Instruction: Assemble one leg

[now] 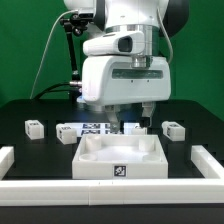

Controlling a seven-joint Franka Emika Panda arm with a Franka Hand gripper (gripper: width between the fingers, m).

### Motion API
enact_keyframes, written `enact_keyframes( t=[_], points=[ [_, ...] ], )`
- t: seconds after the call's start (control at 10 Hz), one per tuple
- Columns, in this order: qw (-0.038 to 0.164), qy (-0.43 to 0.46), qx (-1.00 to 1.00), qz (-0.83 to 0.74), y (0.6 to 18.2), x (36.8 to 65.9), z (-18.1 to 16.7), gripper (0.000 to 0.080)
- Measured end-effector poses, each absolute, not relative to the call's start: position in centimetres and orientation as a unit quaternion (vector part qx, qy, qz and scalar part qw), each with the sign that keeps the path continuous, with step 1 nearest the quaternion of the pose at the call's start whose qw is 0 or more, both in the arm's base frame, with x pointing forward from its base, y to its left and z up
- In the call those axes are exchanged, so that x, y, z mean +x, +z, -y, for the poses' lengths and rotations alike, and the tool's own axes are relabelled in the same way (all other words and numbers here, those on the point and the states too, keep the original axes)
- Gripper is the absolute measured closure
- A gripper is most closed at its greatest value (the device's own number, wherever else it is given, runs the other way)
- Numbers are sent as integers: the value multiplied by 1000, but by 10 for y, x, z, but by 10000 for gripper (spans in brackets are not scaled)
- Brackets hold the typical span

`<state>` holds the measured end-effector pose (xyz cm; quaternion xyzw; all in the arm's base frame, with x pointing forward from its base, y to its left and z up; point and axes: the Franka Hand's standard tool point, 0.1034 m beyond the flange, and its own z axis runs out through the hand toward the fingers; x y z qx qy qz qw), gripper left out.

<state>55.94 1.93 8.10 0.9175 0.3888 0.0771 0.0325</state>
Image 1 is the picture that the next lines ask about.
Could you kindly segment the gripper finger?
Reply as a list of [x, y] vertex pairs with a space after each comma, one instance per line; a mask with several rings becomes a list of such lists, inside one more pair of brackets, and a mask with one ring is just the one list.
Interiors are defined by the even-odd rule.
[[143, 111], [140, 119], [140, 126], [150, 127], [152, 125], [152, 118], [156, 108], [156, 104], [154, 102], [143, 102], [142, 108]]
[[118, 132], [120, 129], [120, 121], [118, 118], [119, 107], [116, 105], [106, 106], [105, 112], [110, 123], [110, 131]]

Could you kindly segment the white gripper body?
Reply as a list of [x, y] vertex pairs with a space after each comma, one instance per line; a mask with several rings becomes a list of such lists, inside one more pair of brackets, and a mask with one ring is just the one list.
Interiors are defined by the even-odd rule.
[[149, 68], [132, 68], [127, 56], [89, 57], [83, 64], [82, 95], [89, 105], [119, 105], [167, 100], [170, 70], [164, 57]]

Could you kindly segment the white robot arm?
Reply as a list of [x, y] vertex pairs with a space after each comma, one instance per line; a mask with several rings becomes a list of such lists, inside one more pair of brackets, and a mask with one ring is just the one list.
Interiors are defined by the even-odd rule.
[[122, 105], [140, 103], [152, 116], [155, 103], [170, 97], [171, 57], [159, 54], [159, 38], [169, 39], [185, 24], [189, 0], [63, 0], [73, 14], [83, 44], [82, 98], [105, 109], [113, 133], [121, 129]]

